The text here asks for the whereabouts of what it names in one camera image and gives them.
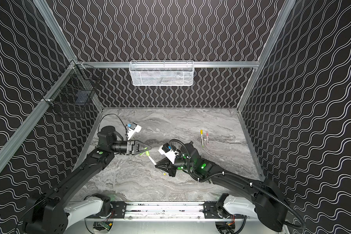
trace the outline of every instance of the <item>black cable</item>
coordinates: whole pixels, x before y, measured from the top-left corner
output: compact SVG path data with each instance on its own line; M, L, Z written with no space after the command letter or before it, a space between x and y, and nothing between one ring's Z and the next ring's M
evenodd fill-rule
M217 231L219 231L219 233L221 233L221 234L233 234L234 233L234 231L231 229L231 227L228 226L226 223L224 225L219 225L219 226L216 225L216 228L217 228Z
M91 232L91 231L88 229L87 224L86 224L86 218L84 219L84 225L86 226L87 231L89 231L91 234L95 234L95 232Z
M187 156L187 172L188 174L196 181L198 182L205 182L207 180L209 180L210 178L214 177L214 176L218 176L218 175L230 175L230 176L233 176L235 178L238 178L239 180L243 181L244 183L250 185L252 188L258 190L259 192L261 192L262 194L266 195L267 197L275 200L276 202L280 203L282 206L284 206L290 213L292 213L297 219L299 219L299 222L301 223L301 225L296 225L294 223L289 223L287 221L284 222L285 225L287 226L290 226L292 228L296 228L296 229L300 229L300 230L304 230L305 229L305 221L303 219L302 216L300 216L300 214L298 214L293 208L291 208L288 204L286 204L284 201L281 201L278 197L276 197L275 195L271 194L270 192L262 189L261 187L253 184L253 183L250 183L245 177L243 176L240 176L240 175L237 175L237 174L234 174L234 173L231 173L231 172L217 172L215 174L212 174L210 176L208 176L207 178L203 179L203 180L198 180L198 178L196 178L190 171L190 158L191 158L191 155L189 153L189 151L187 150L186 146L184 145L183 142L181 142L180 140L177 140L177 139L172 139L169 141L169 145L171 147L171 149L173 151L175 151L175 149L173 148L173 146L171 145L171 142L177 142L179 143L180 145L182 145L184 148L185 148L185 151L186 151L186 154L188 155Z
M42 200L38 201L37 203L35 203L35 205L33 205L32 207L30 207L22 216L21 218L18 220L17 224L16 224L16 228L14 229L14 234L17 232L17 227L19 222L23 219L23 217L25 216L25 214L27 214L32 208L34 208L35 206L37 206L39 203L43 202L45 199L49 198L49 196L51 196L53 194L53 192L51 194L49 194L47 197L43 198Z
M122 126L123 126L123 128L125 129L125 132L126 132L126 135L127 135L127 129L126 129L125 124L123 124L123 121L121 120L121 118L120 118L118 115L113 114L113 113L111 113L111 114L106 114L106 115L104 115L104 116L100 119L99 126L98 126L98 132L99 132L99 130L100 130L101 121L102 121L102 120L104 119L104 117L107 116L107 115L115 115L115 116L117 116L117 118L121 121Z
M264 194L265 196L275 200L276 202L280 203L282 206L284 206L290 213L292 213L297 219L299 219L299 222L301 223L301 225L296 225L293 223L289 223L287 221L284 222L285 225L290 226L292 228L296 228L296 229L300 229L300 230L304 230L305 229L305 221L303 219L302 216L300 216L300 214L298 214L293 208L291 208L288 204L286 204L284 201L281 201L278 197L276 197L275 195L271 194L270 192L262 189L261 187L255 185L254 183L250 183L248 180L246 180L244 177L231 173L231 172L218 172L215 173L213 175L208 176L207 178L200 180L199 182L205 182L207 180L209 180L210 178L214 177L214 176L218 176L218 175L230 175L233 176L235 178L238 178L239 180L243 181L244 183L250 185L252 188L258 190L259 192L261 192L262 194Z
M246 220L247 220L247 215L245 215L244 218L243 218L242 226L238 229L238 231L234 232L233 234L238 234L238 233L240 233L243 230L244 225L246 224Z
M292 213L300 222L301 225L297 225L294 223L290 223L285 221L284 224L287 226L290 226L292 228L296 228L296 229L300 229L300 230L304 230L305 229L305 221L303 219L302 216L300 216L300 214L298 214L292 207L290 207L288 204L286 204L284 201L281 201L278 197L276 197L275 195L271 194L270 192L262 189L261 187L255 185L255 184L251 184L251 187L253 187L254 189L260 191L261 193L263 193L264 195L266 195L267 197L270 197L271 199L275 200L276 202L280 203L281 205L283 205L290 213Z

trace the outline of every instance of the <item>wave-patterned wall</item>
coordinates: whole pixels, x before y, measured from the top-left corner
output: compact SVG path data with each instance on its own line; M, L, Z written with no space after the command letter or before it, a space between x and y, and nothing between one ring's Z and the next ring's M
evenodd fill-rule
M256 61L283 0L47 0L80 61Z
M97 94L106 107L229 107L238 105L252 68L196 68L192 86L134 86L128 69L101 69Z
M31 0L0 1L0 149L68 64Z
M242 114L304 233L351 234L351 0L297 1Z
M14 233L30 195L46 192L70 174L96 117L93 104L81 119L63 119L47 110L0 173L0 234Z
M68 64L33 1L0 1L0 149ZM0 234L14 233L30 194L72 171L96 116L92 104L82 119L42 116L0 173Z

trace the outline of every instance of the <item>gray marble tabletop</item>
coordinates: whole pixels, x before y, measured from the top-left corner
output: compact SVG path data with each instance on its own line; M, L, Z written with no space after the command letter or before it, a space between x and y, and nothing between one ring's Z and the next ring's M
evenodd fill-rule
M184 143L194 142L199 154L228 171L259 179L237 113L234 109L106 109L104 115L115 113L124 124L142 127L134 139L152 146L149 151L155 162L164 158L159 146L176 138ZM100 128L112 125L122 135L125 130L115 115L106 116ZM200 129L209 144L201 147ZM97 146L94 134L89 152ZM216 201L224 187L197 183L188 174L178 171L175 177L156 169L146 156L117 155L100 173L95 175L72 200L103 193L117 201Z

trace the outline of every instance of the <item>black wire mesh basket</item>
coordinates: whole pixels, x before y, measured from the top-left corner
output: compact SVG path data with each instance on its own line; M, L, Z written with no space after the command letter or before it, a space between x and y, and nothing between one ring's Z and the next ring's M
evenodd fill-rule
M89 65L78 64L56 90L51 100L46 100L53 111L63 118L82 118L91 104L103 72Z

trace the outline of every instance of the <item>wire basket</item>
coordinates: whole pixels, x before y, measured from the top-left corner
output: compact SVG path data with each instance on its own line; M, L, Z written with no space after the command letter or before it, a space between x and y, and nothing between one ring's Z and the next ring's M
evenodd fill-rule
M136 86L191 86L193 61L131 61L129 72Z
M78 64L47 103L66 118L84 117L103 72L89 65Z

